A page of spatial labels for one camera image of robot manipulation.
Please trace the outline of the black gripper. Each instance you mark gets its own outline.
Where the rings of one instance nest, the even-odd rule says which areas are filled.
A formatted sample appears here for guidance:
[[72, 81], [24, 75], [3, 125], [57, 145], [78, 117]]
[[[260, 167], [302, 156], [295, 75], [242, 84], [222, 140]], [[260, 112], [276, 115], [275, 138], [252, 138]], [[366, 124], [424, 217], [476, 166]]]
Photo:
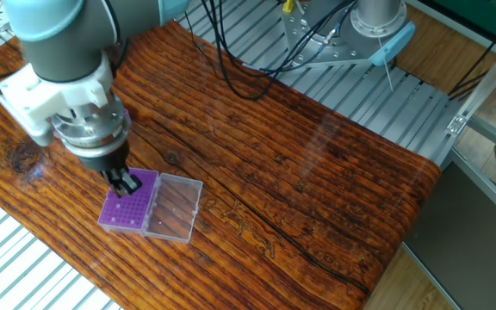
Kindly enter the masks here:
[[142, 182], [129, 172], [126, 163], [129, 153], [130, 146], [125, 141], [108, 154], [91, 158], [79, 155], [77, 157], [85, 167], [97, 171], [103, 177], [107, 177], [115, 196], [121, 198], [124, 195], [131, 195], [142, 186]]

